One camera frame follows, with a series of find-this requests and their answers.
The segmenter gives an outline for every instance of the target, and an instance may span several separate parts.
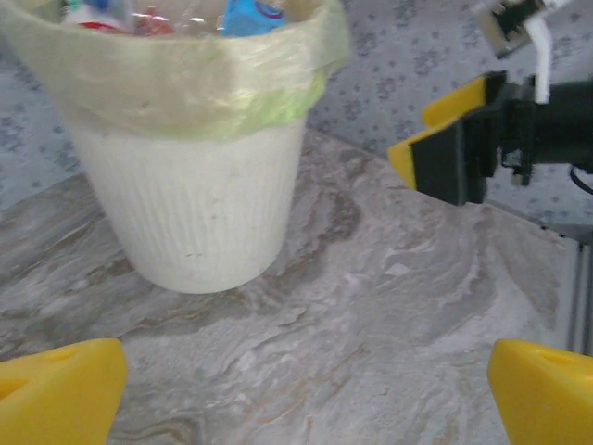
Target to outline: trash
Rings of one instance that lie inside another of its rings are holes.
[[[247,37],[265,34],[285,24],[286,15],[277,7],[256,0],[230,0],[221,35]]]
[[[209,34],[247,37],[273,31],[287,23],[280,7],[257,0],[190,0],[188,6],[183,6],[183,1],[159,0],[144,10],[139,7],[141,0],[66,1],[64,23],[145,37],[174,33],[197,38]],[[283,3],[274,1],[275,5]]]
[[[129,33],[125,23],[78,0],[69,0],[62,14],[62,23],[65,24],[76,24],[88,30],[101,32]]]
[[[136,19],[136,35],[163,35],[175,33],[169,19],[158,13],[156,6],[149,6],[144,14],[134,14]]]
[[[120,23],[125,24],[125,28],[129,32],[134,32],[134,12],[137,10],[138,0],[83,0],[83,2],[101,11],[104,14],[109,14]]]

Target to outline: trash bag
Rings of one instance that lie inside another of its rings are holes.
[[[304,117],[349,57],[339,0],[287,0],[262,35],[143,38],[60,24],[56,0],[0,0],[0,30],[58,108],[141,134],[227,140]]]

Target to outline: black cable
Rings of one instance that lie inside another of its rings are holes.
[[[571,177],[571,180],[573,181],[574,185],[576,185],[578,188],[580,188],[584,192],[589,193],[590,195],[593,195],[593,188],[589,187],[587,184],[585,184],[583,181],[581,181],[581,179],[578,176],[576,176],[576,171],[575,171],[574,165],[571,165],[571,168],[568,171],[568,175]]]

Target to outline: blue label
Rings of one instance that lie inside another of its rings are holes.
[[[265,34],[285,24],[286,16],[277,7],[256,0],[230,0],[221,34],[229,37],[247,37]]]

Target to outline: trash can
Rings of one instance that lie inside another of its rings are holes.
[[[179,292],[255,278],[284,242],[310,108],[349,56],[339,0],[288,1],[262,35],[142,38],[65,27],[59,2],[0,0],[132,265]]]

